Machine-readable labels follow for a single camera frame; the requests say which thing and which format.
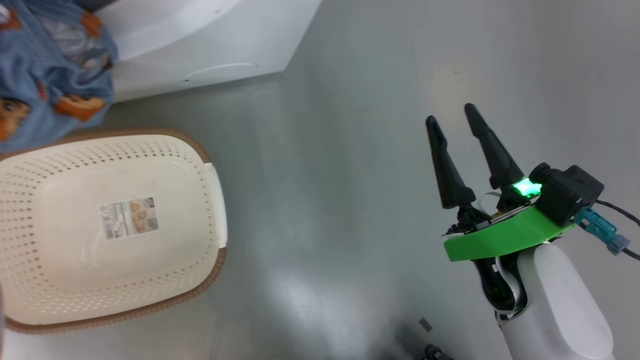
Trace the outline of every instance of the green bracket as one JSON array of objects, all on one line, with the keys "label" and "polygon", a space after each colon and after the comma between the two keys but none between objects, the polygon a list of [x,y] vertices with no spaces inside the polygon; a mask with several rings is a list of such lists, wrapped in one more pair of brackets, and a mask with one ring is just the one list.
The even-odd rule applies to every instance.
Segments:
[{"label": "green bracket", "polygon": [[451,261],[495,258],[539,245],[569,230],[559,227],[531,206],[512,218],[444,243]]}]

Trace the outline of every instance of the washing machine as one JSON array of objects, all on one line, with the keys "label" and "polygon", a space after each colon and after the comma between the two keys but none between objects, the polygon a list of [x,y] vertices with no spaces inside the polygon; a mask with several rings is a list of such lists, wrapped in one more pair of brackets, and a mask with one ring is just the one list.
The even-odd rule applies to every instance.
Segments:
[{"label": "washing machine", "polygon": [[321,0],[85,2],[118,46],[125,101],[284,70]]}]

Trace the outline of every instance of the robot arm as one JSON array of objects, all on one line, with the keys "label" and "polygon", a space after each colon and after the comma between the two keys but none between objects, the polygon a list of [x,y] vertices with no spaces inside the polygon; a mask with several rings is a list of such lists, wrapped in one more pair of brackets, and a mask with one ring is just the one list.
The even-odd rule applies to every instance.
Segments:
[{"label": "robot arm", "polygon": [[[552,241],[578,223],[616,255],[628,240],[591,210],[604,186],[577,166],[560,171],[542,163],[531,182],[487,126],[476,107],[465,105],[500,189],[498,213],[473,207],[473,190],[462,181],[434,117],[426,122],[438,188],[445,209],[459,208],[458,223],[444,243],[451,261],[473,261],[514,360],[610,360],[611,330],[566,254]],[[541,184],[523,190],[522,183]]]}]

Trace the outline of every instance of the gray floor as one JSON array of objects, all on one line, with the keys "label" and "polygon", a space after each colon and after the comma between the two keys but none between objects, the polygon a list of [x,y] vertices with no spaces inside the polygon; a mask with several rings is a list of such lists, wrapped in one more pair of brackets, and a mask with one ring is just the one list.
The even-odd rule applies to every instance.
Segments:
[{"label": "gray floor", "polygon": [[[509,359],[473,266],[442,248],[455,211],[440,207],[423,121],[440,119],[476,193],[488,169],[465,102],[524,171],[587,164],[608,199],[640,210],[625,196],[640,178],[639,12],[611,6],[326,0],[286,72],[114,106],[106,127],[173,127],[205,145],[227,200],[227,263],[162,313],[8,333],[6,358],[387,360],[435,342],[456,359]],[[637,298],[640,265],[575,232],[563,241],[616,355],[634,358],[640,315],[615,294]]]}]

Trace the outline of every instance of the black cable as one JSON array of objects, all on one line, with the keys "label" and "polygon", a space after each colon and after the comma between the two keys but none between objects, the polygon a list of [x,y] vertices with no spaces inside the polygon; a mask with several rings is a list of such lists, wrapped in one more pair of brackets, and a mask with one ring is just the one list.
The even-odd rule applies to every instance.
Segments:
[{"label": "black cable", "polygon": [[[617,206],[615,206],[614,204],[611,204],[610,202],[606,202],[606,201],[602,201],[602,200],[596,200],[596,204],[600,204],[600,205],[604,205],[608,208],[611,208],[615,211],[617,211],[618,213],[621,213],[622,215],[625,215],[629,220],[635,222],[638,226],[640,226],[640,219],[638,219],[637,217],[635,217],[633,214],[629,213],[627,210],[623,209],[623,208],[619,208]],[[622,249],[622,252],[624,252],[625,254],[629,255],[630,257],[640,261],[640,254],[636,254],[635,252],[629,250],[629,249]]]}]

